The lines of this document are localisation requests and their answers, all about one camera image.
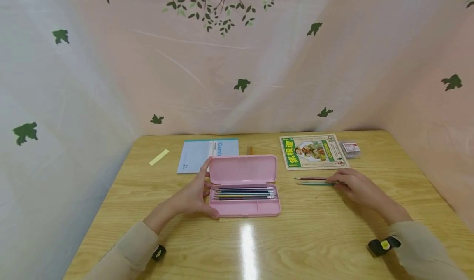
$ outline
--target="blue notebook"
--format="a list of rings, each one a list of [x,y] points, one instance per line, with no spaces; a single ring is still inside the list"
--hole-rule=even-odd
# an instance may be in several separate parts
[[[209,156],[238,155],[238,139],[186,140],[178,174],[198,173]]]

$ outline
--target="book cover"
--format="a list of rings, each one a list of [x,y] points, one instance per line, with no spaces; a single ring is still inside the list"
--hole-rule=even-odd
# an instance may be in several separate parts
[[[284,136],[280,144],[288,171],[349,168],[335,134]]]
[[[238,155],[238,139],[185,140],[178,174],[198,173],[209,156]]]

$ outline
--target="small box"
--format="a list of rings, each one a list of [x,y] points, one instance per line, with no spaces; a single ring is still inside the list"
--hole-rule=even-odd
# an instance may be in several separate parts
[[[219,211],[221,217],[265,217],[277,216],[281,212],[277,179],[277,158],[274,155],[218,156],[209,166],[209,205]],[[236,187],[262,187],[274,190],[275,198],[265,200],[215,200],[217,189]]]
[[[361,157],[359,145],[354,140],[341,140],[339,145],[341,145],[346,159],[358,159]]]

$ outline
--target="wooden table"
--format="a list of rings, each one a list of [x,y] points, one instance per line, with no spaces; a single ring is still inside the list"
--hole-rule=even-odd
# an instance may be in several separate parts
[[[237,135],[240,154],[252,146],[254,154],[277,156],[278,217],[220,221],[200,215],[177,217],[161,234],[165,258],[151,261],[140,279],[410,279],[394,252],[374,259],[365,249],[370,240],[387,234],[387,225],[377,214],[341,198],[331,187],[295,184],[293,177],[334,172],[286,171],[278,137],[297,134],[318,133]],[[350,165],[430,228],[452,259],[474,279],[474,237],[393,137],[384,131],[336,134],[340,140],[355,139],[361,147],[362,158],[350,160]],[[184,140],[212,138],[216,137],[140,137],[65,279],[82,279],[129,227],[192,179],[193,175],[177,174]],[[151,167],[149,161],[164,149],[169,154]]]

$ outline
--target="beige sleeve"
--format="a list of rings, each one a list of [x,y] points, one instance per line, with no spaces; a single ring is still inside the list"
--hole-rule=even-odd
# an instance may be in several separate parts
[[[158,235],[140,221],[127,231],[84,279],[135,279],[145,270],[157,246]]]
[[[392,224],[390,236],[402,243],[394,250],[400,264],[416,279],[468,280],[449,258],[442,243],[423,224],[414,221]]]

